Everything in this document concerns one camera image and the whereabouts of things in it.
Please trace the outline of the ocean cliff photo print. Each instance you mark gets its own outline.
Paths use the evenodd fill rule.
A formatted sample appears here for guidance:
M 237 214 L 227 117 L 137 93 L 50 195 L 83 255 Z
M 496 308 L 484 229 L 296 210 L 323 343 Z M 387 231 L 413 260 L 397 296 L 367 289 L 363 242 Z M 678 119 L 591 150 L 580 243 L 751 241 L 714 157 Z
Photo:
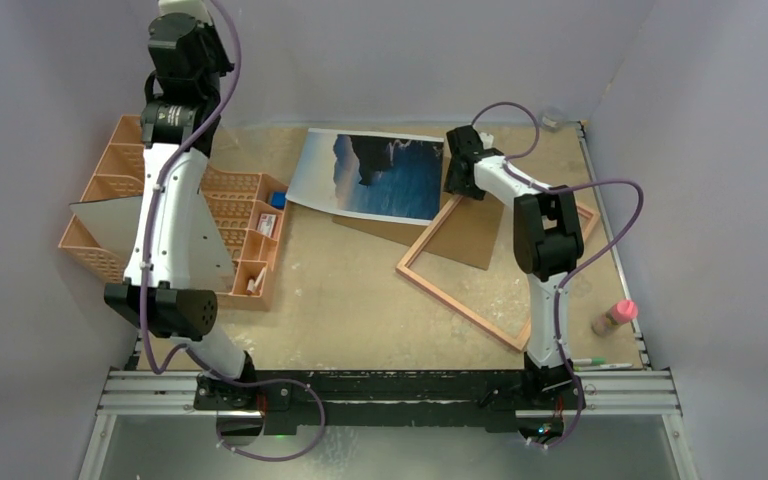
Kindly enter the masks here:
M 307 208 L 426 226 L 441 207 L 444 140 L 310 128 L 286 193 Z

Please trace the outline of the pink wooden photo frame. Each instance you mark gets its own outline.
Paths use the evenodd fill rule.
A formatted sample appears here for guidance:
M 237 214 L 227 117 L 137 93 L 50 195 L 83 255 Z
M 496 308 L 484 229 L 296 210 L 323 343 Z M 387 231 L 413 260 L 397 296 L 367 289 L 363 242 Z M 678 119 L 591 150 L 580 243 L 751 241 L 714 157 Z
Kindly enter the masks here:
M 528 277 L 513 255 L 512 211 L 504 205 L 490 266 L 482 270 L 431 253 L 424 248 L 458 204 L 466 199 L 445 194 L 439 212 L 408 247 L 395 270 L 413 287 L 430 296 L 501 345 L 525 352 L 530 337 Z

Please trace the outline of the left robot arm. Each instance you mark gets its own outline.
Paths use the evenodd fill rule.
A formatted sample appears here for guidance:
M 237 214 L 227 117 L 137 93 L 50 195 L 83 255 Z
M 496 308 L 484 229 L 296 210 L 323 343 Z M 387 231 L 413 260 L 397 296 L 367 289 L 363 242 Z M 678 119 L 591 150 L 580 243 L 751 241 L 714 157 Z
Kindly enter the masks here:
M 204 200 L 200 185 L 227 103 L 220 79 L 234 65 L 209 13 L 168 11 L 148 33 L 154 69 L 140 115 L 139 223 L 123 278 L 106 284 L 104 301 L 139 330 L 154 374 L 184 352 L 207 377 L 206 393 L 244 409 L 261 388 L 252 358 L 216 327 L 217 295 L 194 286 L 189 260 L 194 216 Z

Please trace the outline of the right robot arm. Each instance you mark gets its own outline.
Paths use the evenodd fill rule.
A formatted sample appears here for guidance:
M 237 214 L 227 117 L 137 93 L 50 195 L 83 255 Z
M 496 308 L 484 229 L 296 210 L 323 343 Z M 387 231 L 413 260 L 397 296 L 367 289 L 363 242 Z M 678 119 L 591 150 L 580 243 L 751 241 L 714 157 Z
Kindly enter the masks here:
M 450 162 L 444 191 L 474 200 L 490 194 L 512 211 L 513 255 L 528 277 L 531 333 L 521 392 L 544 407 L 572 388 L 567 331 L 568 295 L 560 286 L 584 253 L 574 195 L 519 170 L 488 135 L 473 126 L 446 133 Z

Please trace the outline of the brown cardboard backing board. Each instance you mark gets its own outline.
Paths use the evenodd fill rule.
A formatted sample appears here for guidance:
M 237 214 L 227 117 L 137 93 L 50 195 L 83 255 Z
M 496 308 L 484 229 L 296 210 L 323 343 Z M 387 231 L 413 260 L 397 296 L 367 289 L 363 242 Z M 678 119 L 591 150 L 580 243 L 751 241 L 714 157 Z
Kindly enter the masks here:
M 487 194 L 483 200 L 466 198 L 447 217 L 424 248 L 431 253 L 487 270 L 493 256 L 504 205 Z M 409 225 L 334 215 L 332 221 L 360 232 L 411 246 L 425 230 Z

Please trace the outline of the small clear jar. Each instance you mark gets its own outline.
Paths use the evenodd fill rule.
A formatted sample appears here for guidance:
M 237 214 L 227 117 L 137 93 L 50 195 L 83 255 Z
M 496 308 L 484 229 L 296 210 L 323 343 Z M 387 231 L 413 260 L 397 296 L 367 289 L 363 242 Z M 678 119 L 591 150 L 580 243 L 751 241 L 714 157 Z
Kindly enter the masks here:
M 565 114 L 555 107 L 546 107 L 541 111 L 540 123 L 545 131 L 557 132 L 564 127 L 565 122 Z

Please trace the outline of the blue small box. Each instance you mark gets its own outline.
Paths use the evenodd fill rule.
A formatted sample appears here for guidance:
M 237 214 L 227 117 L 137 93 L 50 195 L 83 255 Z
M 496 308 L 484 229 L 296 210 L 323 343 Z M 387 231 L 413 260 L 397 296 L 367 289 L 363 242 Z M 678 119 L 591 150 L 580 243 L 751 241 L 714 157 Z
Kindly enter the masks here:
M 271 207 L 284 210 L 286 208 L 286 193 L 281 191 L 274 191 L 271 193 L 268 203 Z

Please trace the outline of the red white small box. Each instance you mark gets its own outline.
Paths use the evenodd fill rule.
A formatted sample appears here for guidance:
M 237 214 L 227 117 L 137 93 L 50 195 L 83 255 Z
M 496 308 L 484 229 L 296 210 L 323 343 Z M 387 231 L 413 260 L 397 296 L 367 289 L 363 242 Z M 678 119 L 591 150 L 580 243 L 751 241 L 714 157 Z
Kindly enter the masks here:
M 261 213 L 258 217 L 256 230 L 265 237 L 272 238 L 278 226 L 279 216 L 272 213 Z

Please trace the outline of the orange plastic file organizer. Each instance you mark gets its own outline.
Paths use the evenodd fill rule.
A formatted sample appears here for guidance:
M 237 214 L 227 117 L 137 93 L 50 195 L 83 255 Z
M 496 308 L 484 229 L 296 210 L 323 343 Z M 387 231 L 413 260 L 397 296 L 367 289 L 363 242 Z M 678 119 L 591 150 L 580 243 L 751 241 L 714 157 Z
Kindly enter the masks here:
M 138 194 L 142 196 L 144 169 L 140 137 L 138 116 L 122 116 L 81 199 L 77 202 Z M 283 210 L 271 207 L 268 200 L 272 192 L 286 190 L 285 184 L 265 173 L 228 172 L 214 167 L 207 168 L 200 192 L 207 201 L 223 243 L 231 255 L 235 271 L 231 289 L 217 293 L 222 307 L 252 311 L 270 309 L 275 292 L 285 214 Z M 256 230 L 261 213 L 279 216 L 278 226 L 272 238 L 265 237 Z M 112 255 L 99 247 L 73 213 L 60 239 L 59 247 L 102 281 L 122 281 L 112 280 Z M 247 295 L 247 280 L 264 266 L 268 271 L 260 294 Z

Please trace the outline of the pink capped bottle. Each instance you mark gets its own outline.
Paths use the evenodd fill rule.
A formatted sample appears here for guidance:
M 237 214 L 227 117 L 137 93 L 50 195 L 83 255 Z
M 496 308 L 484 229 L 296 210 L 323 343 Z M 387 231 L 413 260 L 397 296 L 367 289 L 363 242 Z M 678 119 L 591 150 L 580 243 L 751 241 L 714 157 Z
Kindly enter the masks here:
M 635 320 L 637 315 L 637 304 L 633 300 L 623 299 L 614 304 L 600 317 L 594 319 L 591 322 L 591 329 L 597 336 L 610 336 L 622 326 Z

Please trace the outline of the green marker pen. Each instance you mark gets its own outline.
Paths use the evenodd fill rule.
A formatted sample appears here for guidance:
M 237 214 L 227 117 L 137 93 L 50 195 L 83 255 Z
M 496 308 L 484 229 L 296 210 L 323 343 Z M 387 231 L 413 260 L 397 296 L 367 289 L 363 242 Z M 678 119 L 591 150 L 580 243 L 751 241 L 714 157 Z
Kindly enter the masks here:
M 573 367 L 576 369 L 583 368 L 583 367 L 601 366 L 601 365 L 604 365 L 605 363 L 606 363 L 606 360 L 601 357 L 580 358 L 580 359 L 572 360 Z

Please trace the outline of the white item in compartment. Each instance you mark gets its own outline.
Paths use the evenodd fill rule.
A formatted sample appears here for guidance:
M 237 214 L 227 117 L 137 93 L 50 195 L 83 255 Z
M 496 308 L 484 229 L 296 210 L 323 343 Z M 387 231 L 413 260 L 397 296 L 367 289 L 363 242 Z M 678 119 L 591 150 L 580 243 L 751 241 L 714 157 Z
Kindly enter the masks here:
M 246 289 L 245 293 L 247 295 L 259 295 L 262 290 L 262 284 L 264 282 L 264 278 L 266 275 L 266 272 L 268 271 L 268 268 L 264 266 L 260 269 L 260 271 L 256 274 L 251 276 L 246 283 Z

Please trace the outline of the white sheet in organizer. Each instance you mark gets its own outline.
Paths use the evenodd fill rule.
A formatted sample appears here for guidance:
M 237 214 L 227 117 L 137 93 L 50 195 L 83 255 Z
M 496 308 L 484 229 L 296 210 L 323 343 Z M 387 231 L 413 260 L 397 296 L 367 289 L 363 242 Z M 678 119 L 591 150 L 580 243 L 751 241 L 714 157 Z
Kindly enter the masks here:
M 99 247 L 112 255 L 112 280 L 119 282 L 135 246 L 142 196 L 75 202 L 70 210 Z M 234 264 L 210 213 L 206 199 L 198 196 L 189 227 L 191 286 L 217 293 L 231 289 Z

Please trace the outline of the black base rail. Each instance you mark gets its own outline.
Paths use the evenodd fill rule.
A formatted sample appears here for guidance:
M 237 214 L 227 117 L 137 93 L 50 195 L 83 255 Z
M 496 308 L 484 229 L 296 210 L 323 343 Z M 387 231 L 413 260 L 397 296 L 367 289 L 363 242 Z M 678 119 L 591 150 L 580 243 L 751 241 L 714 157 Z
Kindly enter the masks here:
M 264 370 L 231 385 L 201 373 L 194 408 L 260 414 L 268 435 L 300 426 L 472 427 L 557 437 L 582 400 L 538 387 L 523 369 Z

